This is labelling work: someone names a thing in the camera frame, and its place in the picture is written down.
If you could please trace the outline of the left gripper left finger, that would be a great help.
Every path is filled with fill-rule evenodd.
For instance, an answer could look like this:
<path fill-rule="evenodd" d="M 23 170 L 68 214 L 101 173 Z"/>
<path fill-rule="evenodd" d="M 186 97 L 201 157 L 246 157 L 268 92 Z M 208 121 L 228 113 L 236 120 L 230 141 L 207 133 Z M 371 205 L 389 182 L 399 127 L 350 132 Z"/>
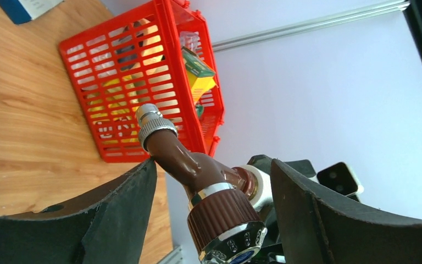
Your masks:
<path fill-rule="evenodd" d="M 148 159 L 39 213 L 0 217 L 0 263 L 138 263 L 156 190 Z"/>

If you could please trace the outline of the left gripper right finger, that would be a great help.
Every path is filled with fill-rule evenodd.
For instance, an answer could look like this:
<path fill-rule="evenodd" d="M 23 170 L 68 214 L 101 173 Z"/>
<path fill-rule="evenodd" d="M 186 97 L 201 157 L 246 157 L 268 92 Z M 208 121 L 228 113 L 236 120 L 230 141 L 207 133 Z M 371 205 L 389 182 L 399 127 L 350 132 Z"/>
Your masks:
<path fill-rule="evenodd" d="M 367 206 L 310 179 L 302 183 L 316 205 L 318 263 L 422 263 L 422 219 Z"/>

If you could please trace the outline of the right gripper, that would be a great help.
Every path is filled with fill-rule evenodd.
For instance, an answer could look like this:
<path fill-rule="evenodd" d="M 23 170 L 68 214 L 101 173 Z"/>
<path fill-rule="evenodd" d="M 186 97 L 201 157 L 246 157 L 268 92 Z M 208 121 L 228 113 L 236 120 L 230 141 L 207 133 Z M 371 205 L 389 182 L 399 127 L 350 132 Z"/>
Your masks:
<path fill-rule="evenodd" d="M 308 180 L 285 162 L 266 155 L 249 161 L 270 175 L 273 205 L 279 239 L 286 263 L 319 262 L 319 227 L 313 193 L 302 180 Z"/>

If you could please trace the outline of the brown water faucet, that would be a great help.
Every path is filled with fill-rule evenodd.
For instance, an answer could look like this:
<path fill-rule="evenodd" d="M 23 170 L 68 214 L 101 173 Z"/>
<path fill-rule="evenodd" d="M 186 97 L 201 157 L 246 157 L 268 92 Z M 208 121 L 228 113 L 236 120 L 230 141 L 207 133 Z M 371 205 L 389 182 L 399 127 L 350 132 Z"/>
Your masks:
<path fill-rule="evenodd" d="M 136 110 L 138 138 L 150 156 L 185 189 L 187 225 L 200 263 L 246 263 L 261 249 L 267 228 L 248 196 L 230 178 L 238 173 L 189 151 L 156 105 Z"/>

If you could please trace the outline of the white pipe elbow fitting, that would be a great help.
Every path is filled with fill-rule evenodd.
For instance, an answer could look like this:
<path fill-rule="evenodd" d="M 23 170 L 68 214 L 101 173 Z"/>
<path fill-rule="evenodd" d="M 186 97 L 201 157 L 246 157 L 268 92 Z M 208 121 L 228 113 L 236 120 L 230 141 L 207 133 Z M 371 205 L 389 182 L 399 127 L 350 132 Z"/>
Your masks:
<path fill-rule="evenodd" d="M 259 212 L 263 207 L 273 204 L 270 175 L 252 165 L 242 165 L 241 168 L 253 175 L 256 184 L 256 190 L 249 198 L 253 208 Z"/>

